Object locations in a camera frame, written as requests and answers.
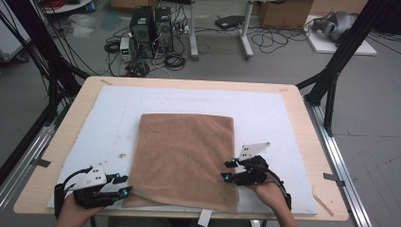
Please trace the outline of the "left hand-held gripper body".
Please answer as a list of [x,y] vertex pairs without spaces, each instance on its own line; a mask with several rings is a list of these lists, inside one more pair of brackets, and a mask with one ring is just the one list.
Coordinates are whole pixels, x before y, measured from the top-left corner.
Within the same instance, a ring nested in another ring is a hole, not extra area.
[[118,192],[101,192],[108,182],[103,166],[91,166],[85,175],[73,185],[76,203],[86,209],[105,207],[119,201]]

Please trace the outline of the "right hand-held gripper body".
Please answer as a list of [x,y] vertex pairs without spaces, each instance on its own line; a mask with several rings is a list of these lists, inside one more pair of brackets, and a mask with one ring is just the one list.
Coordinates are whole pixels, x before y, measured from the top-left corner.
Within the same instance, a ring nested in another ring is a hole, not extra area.
[[243,172],[231,176],[236,185],[263,183],[267,178],[269,165],[260,153],[270,146],[270,142],[243,145],[237,158],[232,160],[234,167],[243,166]]

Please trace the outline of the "brown terry towel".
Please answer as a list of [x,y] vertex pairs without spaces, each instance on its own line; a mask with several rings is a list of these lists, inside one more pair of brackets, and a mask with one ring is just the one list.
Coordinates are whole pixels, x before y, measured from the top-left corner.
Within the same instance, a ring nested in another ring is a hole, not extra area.
[[237,212],[238,190],[223,181],[235,156],[231,117],[147,113],[139,122],[125,207],[175,205]]

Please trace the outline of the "person's right hand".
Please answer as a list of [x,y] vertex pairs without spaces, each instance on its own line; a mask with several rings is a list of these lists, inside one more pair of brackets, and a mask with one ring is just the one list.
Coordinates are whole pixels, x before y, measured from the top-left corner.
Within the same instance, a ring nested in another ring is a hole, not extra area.
[[276,217],[289,212],[285,197],[276,183],[253,184],[249,185],[249,188],[273,211]]

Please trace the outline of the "person's left hand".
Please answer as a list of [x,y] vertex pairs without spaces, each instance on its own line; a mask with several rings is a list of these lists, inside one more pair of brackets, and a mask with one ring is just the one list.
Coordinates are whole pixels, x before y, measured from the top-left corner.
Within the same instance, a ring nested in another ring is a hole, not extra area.
[[102,211],[103,207],[86,209],[77,205],[73,194],[68,195],[61,207],[56,227],[82,227],[91,217]]

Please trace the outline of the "white tape strip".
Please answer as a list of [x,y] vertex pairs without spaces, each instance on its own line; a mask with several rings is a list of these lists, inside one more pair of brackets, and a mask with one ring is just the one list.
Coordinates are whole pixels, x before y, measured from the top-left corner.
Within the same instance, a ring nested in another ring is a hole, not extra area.
[[198,224],[200,227],[208,227],[210,219],[212,217],[213,211],[209,209],[202,209],[200,211],[200,217],[198,219]]

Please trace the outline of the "white foam board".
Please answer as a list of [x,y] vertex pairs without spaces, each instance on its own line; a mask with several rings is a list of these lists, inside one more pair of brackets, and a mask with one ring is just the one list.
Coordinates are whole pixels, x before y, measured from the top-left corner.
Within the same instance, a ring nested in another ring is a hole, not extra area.
[[142,114],[212,114],[233,118],[234,156],[245,145],[267,143],[260,151],[291,195],[292,212],[318,213],[282,93],[105,86],[86,117],[59,174],[101,165],[126,175]]

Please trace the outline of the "grey tape piece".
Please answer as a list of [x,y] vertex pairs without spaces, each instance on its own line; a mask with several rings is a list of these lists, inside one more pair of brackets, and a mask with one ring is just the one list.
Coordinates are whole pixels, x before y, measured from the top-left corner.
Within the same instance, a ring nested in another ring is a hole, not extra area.
[[323,178],[328,180],[328,181],[333,181],[337,184],[338,187],[345,186],[345,181],[341,180],[339,177],[329,174],[329,173],[323,173]]

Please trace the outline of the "white bench power supply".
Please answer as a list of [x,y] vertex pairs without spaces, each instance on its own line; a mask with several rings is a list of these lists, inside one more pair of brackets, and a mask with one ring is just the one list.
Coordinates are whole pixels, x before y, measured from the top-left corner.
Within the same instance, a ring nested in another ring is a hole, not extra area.
[[132,51],[129,37],[122,37],[120,39],[120,53],[121,58],[124,62],[131,61]]

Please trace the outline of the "flat black device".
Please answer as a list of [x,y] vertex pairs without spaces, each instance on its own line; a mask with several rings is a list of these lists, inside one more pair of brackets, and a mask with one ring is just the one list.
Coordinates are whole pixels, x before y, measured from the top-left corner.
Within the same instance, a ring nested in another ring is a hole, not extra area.
[[227,16],[219,18],[215,21],[215,25],[220,29],[226,30],[232,27],[237,27],[244,22],[243,16]]

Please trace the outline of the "white floor panel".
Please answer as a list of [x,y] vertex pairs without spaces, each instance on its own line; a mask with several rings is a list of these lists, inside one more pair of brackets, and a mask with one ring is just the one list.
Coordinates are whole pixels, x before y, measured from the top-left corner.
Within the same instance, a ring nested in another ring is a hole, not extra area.
[[[307,33],[309,44],[315,53],[334,54],[337,51],[335,44],[326,35],[311,28],[314,19],[316,19],[315,15],[308,15],[305,21],[304,31]],[[363,41],[356,51],[358,56],[375,56],[376,54],[376,50],[366,41]]]

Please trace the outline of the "large black computer tower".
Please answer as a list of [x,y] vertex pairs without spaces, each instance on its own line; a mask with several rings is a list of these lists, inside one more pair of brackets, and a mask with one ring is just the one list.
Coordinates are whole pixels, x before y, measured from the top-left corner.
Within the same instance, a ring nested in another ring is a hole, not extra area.
[[151,6],[137,6],[131,17],[132,39],[138,46],[141,58],[152,58],[152,43],[156,39],[156,26]]

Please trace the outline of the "slim black computer tower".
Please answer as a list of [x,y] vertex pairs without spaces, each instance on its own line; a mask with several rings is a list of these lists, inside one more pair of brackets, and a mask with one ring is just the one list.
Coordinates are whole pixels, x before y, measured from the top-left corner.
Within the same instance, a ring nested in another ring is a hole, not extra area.
[[158,7],[155,9],[155,23],[157,45],[161,52],[167,53],[173,50],[171,8]]

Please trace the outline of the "large cardboard box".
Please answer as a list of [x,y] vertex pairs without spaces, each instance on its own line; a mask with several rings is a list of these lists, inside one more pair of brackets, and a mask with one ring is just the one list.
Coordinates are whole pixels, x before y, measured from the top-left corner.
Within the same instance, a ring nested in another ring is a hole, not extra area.
[[258,18],[262,27],[301,29],[314,4],[314,0],[283,0],[266,2],[260,6]]

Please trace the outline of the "clear plastic sheet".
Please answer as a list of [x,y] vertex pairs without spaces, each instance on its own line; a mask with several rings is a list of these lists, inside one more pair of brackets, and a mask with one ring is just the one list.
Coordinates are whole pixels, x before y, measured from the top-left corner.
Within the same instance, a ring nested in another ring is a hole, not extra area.
[[96,31],[96,18],[92,16],[87,14],[72,14],[69,20],[71,21],[71,27],[73,28],[73,35],[75,37],[86,38]]

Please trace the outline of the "white cabinet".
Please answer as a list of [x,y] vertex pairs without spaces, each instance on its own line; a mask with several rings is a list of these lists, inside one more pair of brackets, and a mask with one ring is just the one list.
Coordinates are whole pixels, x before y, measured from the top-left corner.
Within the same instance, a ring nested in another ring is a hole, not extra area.
[[[6,9],[4,5],[0,4],[0,14],[1,13],[4,13],[9,25],[18,31],[25,41],[29,43],[31,41],[29,35],[13,12],[10,9]],[[21,42],[11,33],[9,28],[0,19],[0,62],[9,62],[22,49],[23,46]]]

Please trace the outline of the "grey rounded machine shell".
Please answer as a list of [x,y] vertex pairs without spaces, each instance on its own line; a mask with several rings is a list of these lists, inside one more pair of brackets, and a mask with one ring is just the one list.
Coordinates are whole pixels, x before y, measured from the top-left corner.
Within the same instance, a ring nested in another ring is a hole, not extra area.
[[312,29],[319,30],[332,42],[337,43],[352,27],[357,16],[346,11],[330,11],[324,17],[316,18],[312,22]]

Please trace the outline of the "white round table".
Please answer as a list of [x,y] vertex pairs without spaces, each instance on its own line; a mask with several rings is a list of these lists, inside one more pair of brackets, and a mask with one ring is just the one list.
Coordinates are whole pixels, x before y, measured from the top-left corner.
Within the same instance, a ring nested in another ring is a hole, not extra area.
[[81,9],[92,3],[93,0],[41,0],[39,7],[48,14],[54,14]]

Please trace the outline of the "aluminium rail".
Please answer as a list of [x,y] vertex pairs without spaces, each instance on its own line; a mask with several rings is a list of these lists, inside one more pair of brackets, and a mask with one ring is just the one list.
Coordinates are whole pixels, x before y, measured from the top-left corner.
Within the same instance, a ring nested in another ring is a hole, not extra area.
[[41,127],[36,132],[29,132],[10,155],[8,173],[0,184],[0,216],[9,208],[21,185],[36,167],[31,162],[42,159],[54,133],[54,126]]
[[339,187],[339,190],[348,214],[351,216],[356,227],[373,227],[343,160],[335,137],[330,136],[328,130],[323,125],[324,113],[322,108],[308,102],[305,102],[305,106],[321,141],[328,164],[332,169],[332,174],[345,181],[345,186]]

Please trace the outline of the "white metal table frame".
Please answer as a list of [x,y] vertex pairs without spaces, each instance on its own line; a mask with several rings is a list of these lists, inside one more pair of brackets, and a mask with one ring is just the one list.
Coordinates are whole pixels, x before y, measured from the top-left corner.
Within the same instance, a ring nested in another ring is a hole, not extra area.
[[[195,3],[197,0],[189,0],[189,10],[190,10],[190,27],[189,27],[189,44],[190,44],[190,56],[194,61],[199,59],[197,37],[195,31]],[[253,11],[254,0],[245,0],[247,7],[245,10],[243,27],[238,31],[239,38],[243,45],[245,51],[245,60],[249,60],[253,57],[253,50],[251,48],[250,42],[247,37],[248,27],[251,20],[251,15]]]

